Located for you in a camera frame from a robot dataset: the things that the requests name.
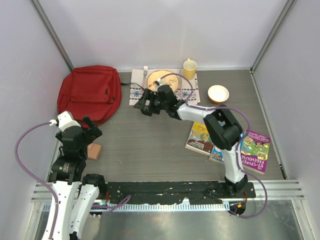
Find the red backpack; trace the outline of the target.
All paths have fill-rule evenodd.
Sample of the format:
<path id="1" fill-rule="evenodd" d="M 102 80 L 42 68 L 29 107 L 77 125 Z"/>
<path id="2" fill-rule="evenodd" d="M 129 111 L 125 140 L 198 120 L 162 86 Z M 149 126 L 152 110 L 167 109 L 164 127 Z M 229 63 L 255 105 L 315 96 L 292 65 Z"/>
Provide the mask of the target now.
<path id="1" fill-rule="evenodd" d="M 100 126 L 117 111 L 122 101 L 121 79 L 111 66 L 92 65 L 74 68 L 62 81 L 57 97 L 57 111 L 68 111 L 84 128 L 88 116 Z"/>

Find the yellow landscape paperback book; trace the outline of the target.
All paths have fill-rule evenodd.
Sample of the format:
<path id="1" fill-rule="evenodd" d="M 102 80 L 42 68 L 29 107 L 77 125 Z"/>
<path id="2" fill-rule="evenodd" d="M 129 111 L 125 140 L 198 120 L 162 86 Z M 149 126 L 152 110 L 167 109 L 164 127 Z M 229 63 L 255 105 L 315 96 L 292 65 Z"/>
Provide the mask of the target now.
<path id="1" fill-rule="evenodd" d="M 199 122 L 194 122 L 187 138 L 185 148 L 194 152 L 210 156 L 214 147 L 206 126 Z"/>

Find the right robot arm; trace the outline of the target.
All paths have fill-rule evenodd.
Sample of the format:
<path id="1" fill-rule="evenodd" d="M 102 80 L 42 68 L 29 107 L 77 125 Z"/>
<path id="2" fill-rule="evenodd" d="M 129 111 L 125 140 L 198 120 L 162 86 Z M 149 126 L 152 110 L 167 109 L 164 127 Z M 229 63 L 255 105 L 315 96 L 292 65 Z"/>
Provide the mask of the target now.
<path id="1" fill-rule="evenodd" d="M 222 153 L 226 194 L 236 198 L 243 193 L 248 182 L 239 151 L 243 128 L 227 106 L 209 108 L 188 104 L 178 100 L 171 87 L 165 84 L 156 91 L 145 89 L 133 107 L 146 116 L 165 111 L 173 119 L 204 124 L 213 144 Z"/>

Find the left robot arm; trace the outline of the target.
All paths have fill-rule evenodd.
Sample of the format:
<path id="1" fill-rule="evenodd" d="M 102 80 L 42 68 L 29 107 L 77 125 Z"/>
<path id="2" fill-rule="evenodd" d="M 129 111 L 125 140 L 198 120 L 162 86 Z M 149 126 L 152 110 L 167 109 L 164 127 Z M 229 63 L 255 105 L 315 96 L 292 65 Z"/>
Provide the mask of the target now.
<path id="1" fill-rule="evenodd" d="M 103 134 L 88 116 L 82 121 L 88 128 L 82 127 L 68 111 L 57 117 L 56 138 L 61 146 L 48 179 L 52 201 L 44 240 L 80 240 L 95 200 L 102 199 L 107 192 L 102 175 L 82 175 L 88 146 Z"/>

